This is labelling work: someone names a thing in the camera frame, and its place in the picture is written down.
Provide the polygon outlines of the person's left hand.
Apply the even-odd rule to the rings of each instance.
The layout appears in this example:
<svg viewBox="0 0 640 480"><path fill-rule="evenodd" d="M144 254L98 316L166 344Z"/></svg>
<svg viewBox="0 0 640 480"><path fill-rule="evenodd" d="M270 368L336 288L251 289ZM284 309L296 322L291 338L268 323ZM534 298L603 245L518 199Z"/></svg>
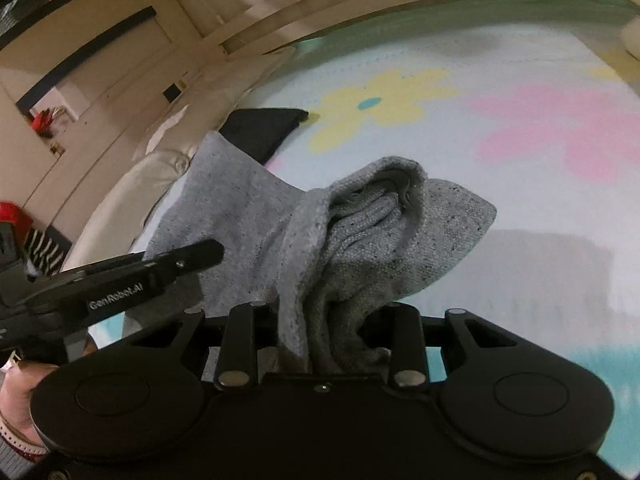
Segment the person's left hand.
<svg viewBox="0 0 640 480"><path fill-rule="evenodd" d="M30 416L30 401L35 388L57 370L52 364L20 361L4 376L1 386L1 418L9 432L29 445L43 447Z"/></svg>

